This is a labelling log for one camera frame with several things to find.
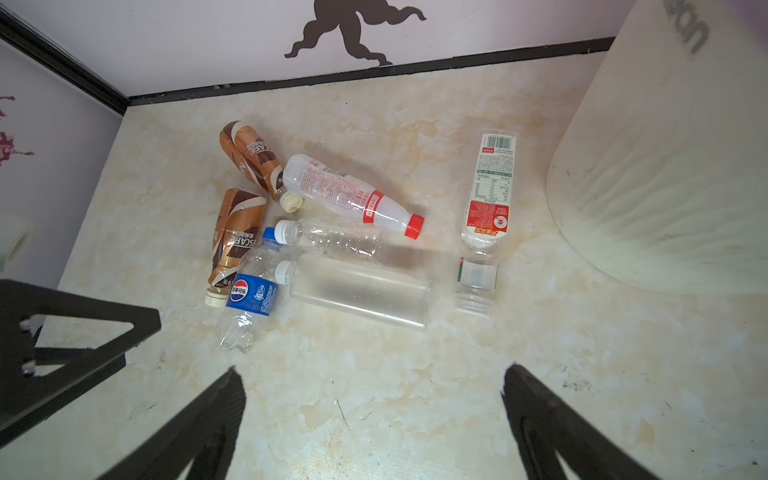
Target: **red bottle cap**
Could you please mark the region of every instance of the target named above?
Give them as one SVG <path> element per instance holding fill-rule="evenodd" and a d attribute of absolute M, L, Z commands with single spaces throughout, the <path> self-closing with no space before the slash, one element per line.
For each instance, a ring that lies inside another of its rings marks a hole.
<path fill-rule="evenodd" d="M 411 215 L 411 221 L 408 222 L 406 227 L 406 237 L 413 240 L 419 238 L 419 234 L 422 232 L 422 225 L 424 225 L 424 217 L 416 214 Z"/>

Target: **black trim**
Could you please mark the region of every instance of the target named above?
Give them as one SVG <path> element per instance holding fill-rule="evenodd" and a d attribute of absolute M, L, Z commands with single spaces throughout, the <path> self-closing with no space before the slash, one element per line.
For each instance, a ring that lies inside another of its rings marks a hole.
<path fill-rule="evenodd" d="M 160 104 L 167 101 L 190 100 L 192 98 L 219 97 L 221 95 L 241 94 L 249 91 L 277 90 L 279 88 L 303 87 L 339 81 L 362 80 L 364 78 L 392 77 L 410 75 L 424 71 L 449 70 L 452 68 L 478 67 L 510 61 L 535 60 L 537 58 L 564 57 L 606 51 L 615 37 L 596 38 L 594 40 L 573 41 L 542 47 L 518 48 L 516 50 L 493 51 L 445 60 L 422 61 L 406 65 L 369 68 L 367 70 L 344 71 L 341 73 L 317 75 L 315 77 L 293 78 L 276 81 L 248 81 L 239 84 L 211 85 L 210 87 L 188 88 L 156 94 L 136 95 L 131 97 L 131 106 Z"/>
<path fill-rule="evenodd" d="M 127 97 L 83 68 L 72 57 L 2 7 L 0 38 L 120 115 L 125 114 L 130 102 Z"/>

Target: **blue pepsi label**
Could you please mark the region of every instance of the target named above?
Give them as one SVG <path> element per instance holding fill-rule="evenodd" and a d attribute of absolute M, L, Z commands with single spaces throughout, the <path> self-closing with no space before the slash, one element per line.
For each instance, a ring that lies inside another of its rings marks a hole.
<path fill-rule="evenodd" d="M 227 306 L 269 316 L 277 295 L 277 283 L 238 273 L 232 284 Z"/>

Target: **barcode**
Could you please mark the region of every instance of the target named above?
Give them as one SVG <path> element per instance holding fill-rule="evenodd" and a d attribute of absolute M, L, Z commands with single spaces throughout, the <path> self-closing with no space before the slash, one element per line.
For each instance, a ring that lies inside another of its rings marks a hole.
<path fill-rule="evenodd" d="M 511 137 L 496 137 L 495 135 L 489 135 L 488 140 L 485 141 L 486 147 L 491 148 L 505 148 L 509 150 L 512 146 Z"/>
<path fill-rule="evenodd" d="M 320 170 L 326 172 L 327 174 L 336 175 L 337 177 L 346 177 L 346 174 L 344 172 L 333 170 L 332 168 L 323 167 Z"/>

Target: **wall decal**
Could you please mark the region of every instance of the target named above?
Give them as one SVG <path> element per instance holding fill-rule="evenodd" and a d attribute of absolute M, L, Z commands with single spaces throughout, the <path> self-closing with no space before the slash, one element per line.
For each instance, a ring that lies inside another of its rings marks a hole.
<path fill-rule="evenodd" d="M 0 100 L 10 100 L 14 101 L 14 97 L 0 97 Z M 6 115 L 0 111 L 0 117 L 5 117 Z M 0 131 L 0 165 L 9 158 L 11 158 L 11 155 L 34 155 L 34 152 L 28 151 L 17 151 L 16 146 L 13 144 L 13 135 L 7 135 L 4 131 Z"/>
<path fill-rule="evenodd" d="M 286 58 L 293 58 L 299 54 L 302 48 L 315 48 L 320 36 L 329 31 L 341 29 L 344 37 L 344 46 L 354 58 L 378 60 L 379 67 L 391 65 L 383 53 L 371 52 L 360 43 L 361 24 L 357 12 L 368 25 L 379 25 L 384 22 L 390 25 L 403 23 L 411 15 L 416 15 L 420 20 L 426 17 L 416 7 L 397 8 L 387 3 L 386 0 L 315 0 L 315 20 L 304 27 L 304 38 L 293 44 L 293 50 L 286 53 Z"/>

